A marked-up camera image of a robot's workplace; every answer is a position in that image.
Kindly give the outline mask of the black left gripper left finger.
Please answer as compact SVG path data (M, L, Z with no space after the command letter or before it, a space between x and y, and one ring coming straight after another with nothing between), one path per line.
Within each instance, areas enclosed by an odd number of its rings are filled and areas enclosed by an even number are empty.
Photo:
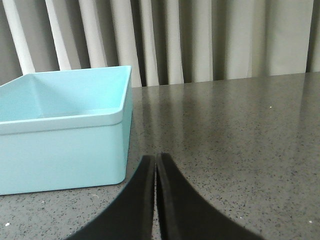
M155 158L144 155L130 181L95 219L69 240L150 240L155 200Z

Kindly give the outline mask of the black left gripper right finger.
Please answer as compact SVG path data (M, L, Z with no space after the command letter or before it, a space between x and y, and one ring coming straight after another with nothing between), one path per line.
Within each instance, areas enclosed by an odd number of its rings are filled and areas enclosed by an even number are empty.
M168 153L156 156L157 209L163 240L260 240L210 205Z

